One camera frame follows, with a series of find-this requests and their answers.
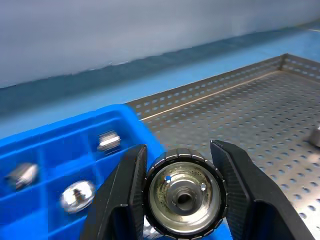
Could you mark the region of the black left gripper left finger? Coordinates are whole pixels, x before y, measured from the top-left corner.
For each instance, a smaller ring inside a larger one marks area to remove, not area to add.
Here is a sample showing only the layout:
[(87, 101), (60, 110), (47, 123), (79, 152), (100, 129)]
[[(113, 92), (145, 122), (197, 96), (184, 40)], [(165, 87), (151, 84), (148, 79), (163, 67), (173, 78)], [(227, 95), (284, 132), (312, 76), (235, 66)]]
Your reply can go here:
[(143, 240), (147, 146), (129, 148), (97, 190), (80, 240)]

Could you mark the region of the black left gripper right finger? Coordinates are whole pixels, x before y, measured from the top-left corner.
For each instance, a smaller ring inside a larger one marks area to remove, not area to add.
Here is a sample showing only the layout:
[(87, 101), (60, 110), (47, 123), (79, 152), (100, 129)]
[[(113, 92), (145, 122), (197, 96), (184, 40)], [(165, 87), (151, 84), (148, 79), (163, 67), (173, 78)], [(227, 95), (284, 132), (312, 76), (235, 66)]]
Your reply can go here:
[(226, 220), (233, 240), (315, 240), (281, 188), (245, 150), (211, 140), (210, 151), (225, 180)]

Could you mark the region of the silver metal roller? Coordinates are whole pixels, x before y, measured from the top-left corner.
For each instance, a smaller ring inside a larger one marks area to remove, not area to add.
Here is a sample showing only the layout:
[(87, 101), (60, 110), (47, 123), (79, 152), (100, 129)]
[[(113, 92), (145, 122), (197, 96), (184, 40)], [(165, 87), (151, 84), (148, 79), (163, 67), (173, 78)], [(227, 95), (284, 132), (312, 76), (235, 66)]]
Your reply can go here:
[(8, 173), (4, 180), (14, 190), (18, 191), (32, 185), (38, 178), (39, 166), (36, 163), (24, 162), (18, 164)]
[(120, 142), (120, 136), (115, 131), (111, 130), (98, 136), (97, 149), (101, 152), (114, 150), (120, 145)]
[(308, 140), (310, 144), (320, 148), (320, 124), (313, 127)]
[(227, 200), (227, 184), (220, 171), (188, 148), (164, 152), (144, 180), (145, 218), (173, 240), (199, 240), (210, 235), (228, 212)]
[(69, 185), (60, 195), (60, 205), (69, 214), (87, 208), (96, 193), (95, 185), (89, 180), (80, 180)]

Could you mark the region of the blue plastic compartment tray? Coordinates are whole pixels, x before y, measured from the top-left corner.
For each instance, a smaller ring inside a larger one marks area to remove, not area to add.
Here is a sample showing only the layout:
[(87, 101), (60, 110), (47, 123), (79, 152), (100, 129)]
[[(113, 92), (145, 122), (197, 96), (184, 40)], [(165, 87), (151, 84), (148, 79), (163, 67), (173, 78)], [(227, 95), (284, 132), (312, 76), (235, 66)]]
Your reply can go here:
[[(120, 145), (99, 151), (99, 135), (115, 131)], [(147, 146), (151, 164), (163, 146), (123, 104), (44, 125), (0, 140), (0, 240), (79, 240), (87, 210), (66, 213), (61, 193), (71, 184), (87, 180), (100, 187), (132, 146)], [(14, 190), (5, 176), (17, 165), (39, 166), (37, 180)]]

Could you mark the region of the perforated steel tray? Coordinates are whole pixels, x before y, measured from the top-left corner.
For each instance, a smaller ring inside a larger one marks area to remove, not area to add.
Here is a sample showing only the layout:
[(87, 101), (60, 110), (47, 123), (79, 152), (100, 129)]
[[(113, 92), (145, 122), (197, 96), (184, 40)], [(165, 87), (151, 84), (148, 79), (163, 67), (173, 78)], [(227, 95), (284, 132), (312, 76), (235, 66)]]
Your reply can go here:
[(320, 60), (283, 54), (130, 101), (167, 149), (211, 157), (209, 141), (244, 149), (320, 240)]

